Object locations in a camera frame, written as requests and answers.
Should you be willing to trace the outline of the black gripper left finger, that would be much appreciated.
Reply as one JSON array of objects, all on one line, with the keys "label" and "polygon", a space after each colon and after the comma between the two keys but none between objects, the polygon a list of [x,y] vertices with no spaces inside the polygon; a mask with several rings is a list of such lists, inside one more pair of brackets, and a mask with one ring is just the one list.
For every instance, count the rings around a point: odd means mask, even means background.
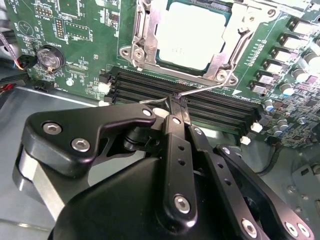
[{"label": "black gripper left finger", "polygon": [[156,217],[162,225],[197,221],[192,144],[179,105],[169,95],[160,108],[143,103],[30,115],[16,167],[58,217],[76,195],[138,161],[160,161]]}]

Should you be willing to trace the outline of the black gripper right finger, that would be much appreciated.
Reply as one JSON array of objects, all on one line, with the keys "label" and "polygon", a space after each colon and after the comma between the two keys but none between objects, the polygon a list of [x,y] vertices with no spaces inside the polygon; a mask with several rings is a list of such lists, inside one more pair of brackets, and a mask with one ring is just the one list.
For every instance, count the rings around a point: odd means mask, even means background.
[{"label": "black gripper right finger", "polygon": [[225,240],[313,240],[310,227],[230,147],[210,143],[191,124],[187,100],[179,107],[192,152],[212,187]]}]

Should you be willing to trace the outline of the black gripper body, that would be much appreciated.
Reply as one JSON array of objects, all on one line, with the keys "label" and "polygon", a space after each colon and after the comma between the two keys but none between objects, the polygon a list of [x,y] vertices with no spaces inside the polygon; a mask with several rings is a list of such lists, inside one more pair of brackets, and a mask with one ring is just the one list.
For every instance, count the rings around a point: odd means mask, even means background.
[{"label": "black gripper body", "polygon": [[156,216],[161,163],[140,160],[73,197],[53,229],[56,240],[234,240],[209,181],[194,173],[198,219],[175,235]]}]

